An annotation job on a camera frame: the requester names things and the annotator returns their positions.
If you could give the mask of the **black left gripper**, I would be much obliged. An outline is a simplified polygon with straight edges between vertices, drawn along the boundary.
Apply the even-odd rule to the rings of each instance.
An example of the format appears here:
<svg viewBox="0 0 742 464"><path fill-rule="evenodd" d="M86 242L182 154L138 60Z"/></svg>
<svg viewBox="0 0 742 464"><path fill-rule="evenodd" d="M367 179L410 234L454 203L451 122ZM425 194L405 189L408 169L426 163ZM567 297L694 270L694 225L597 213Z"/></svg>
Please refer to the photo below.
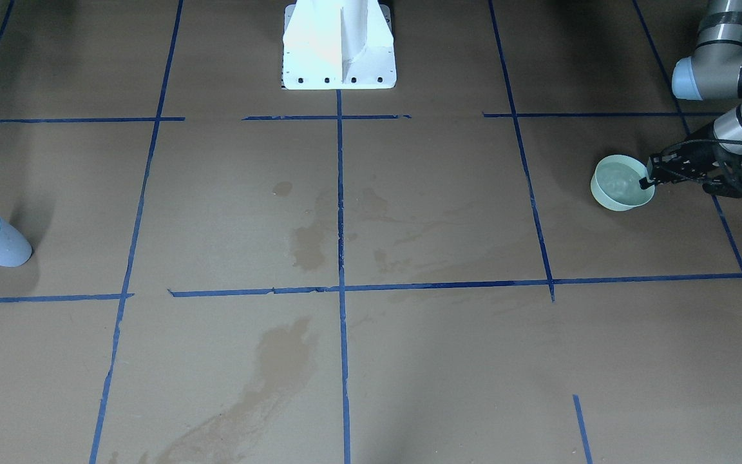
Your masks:
<svg viewBox="0 0 742 464"><path fill-rule="evenodd" d="M725 150L717 140L686 140L648 160L642 190L665 183L698 183L710 196L742 198L742 155Z"/></svg>

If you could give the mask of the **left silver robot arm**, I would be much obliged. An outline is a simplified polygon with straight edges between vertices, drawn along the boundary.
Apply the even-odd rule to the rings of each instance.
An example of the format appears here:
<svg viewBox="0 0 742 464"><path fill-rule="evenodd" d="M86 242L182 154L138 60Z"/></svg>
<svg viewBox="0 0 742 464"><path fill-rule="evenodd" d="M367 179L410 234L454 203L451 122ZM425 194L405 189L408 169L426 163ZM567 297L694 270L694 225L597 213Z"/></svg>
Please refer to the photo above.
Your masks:
<svg viewBox="0 0 742 464"><path fill-rule="evenodd" d="M692 55L672 71L672 94L699 102L737 99L739 104L651 155L640 188L695 182L710 196L742 198L742 1L707 4Z"/></svg>

